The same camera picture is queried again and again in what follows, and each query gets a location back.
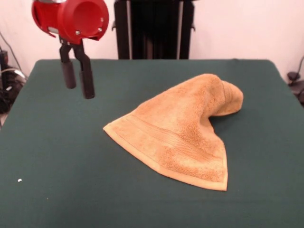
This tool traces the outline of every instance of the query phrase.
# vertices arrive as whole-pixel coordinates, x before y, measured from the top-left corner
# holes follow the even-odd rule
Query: green table surface
[[[0,228],[304,227],[304,111],[271,62],[92,60],[92,67],[96,98],[85,100],[80,86],[65,88],[59,60],[35,65],[0,132]],[[211,119],[226,145],[227,192],[161,176],[102,130],[203,73],[245,96],[239,113]]]

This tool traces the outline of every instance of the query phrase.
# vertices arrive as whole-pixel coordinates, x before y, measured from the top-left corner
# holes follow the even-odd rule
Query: towel hem
[[[223,155],[223,168],[226,171],[223,182],[211,182],[207,180],[203,180],[197,177],[189,176],[183,173],[178,173],[172,170],[168,170],[143,154],[140,150],[129,144],[124,138],[122,138],[113,128],[111,127],[112,123],[109,123],[104,127],[104,131],[121,147],[127,150],[134,157],[139,159],[141,162],[149,166],[151,169],[155,170],[161,175],[176,179],[178,181],[182,181],[187,184],[191,184],[197,187],[210,189],[210,190],[227,190],[227,182],[228,182],[228,172],[227,172],[227,156],[226,152]]]

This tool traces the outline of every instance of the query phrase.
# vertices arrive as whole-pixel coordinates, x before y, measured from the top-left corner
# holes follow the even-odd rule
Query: black cable
[[[19,62],[18,62],[18,60],[17,60],[17,58],[16,58],[16,56],[15,56],[15,53],[14,53],[13,49],[11,48],[10,44],[6,41],[6,39],[4,38],[4,36],[3,36],[2,33],[1,33],[1,31],[0,31],[0,36],[2,37],[4,43],[6,43],[6,45],[10,48],[10,51],[11,51],[11,53],[12,53],[14,59],[16,60],[17,65],[18,65],[18,67],[19,67],[19,70],[22,71],[22,69],[21,69],[21,67],[20,67],[20,64],[19,64]]]
[[[304,60],[304,56],[302,57],[302,59],[301,59],[301,61],[300,61],[299,70],[298,70],[297,75],[299,75],[299,73],[300,73],[300,71],[301,71],[303,60]]]

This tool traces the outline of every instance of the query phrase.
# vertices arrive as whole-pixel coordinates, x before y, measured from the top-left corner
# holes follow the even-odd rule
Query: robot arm
[[[73,49],[81,65],[80,80],[86,99],[95,96],[89,57],[83,39],[100,40],[109,24],[109,12],[103,0],[34,0],[32,16],[36,25],[50,36],[59,35],[60,58],[67,88],[76,87],[69,52]]]

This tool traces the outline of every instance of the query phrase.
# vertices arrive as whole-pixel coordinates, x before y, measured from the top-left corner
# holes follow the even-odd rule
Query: folded towel
[[[106,133],[158,173],[212,190],[227,190],[224,143],[210,116],[241,109],[243,93],[216,75],[185,81],[109,123]]]

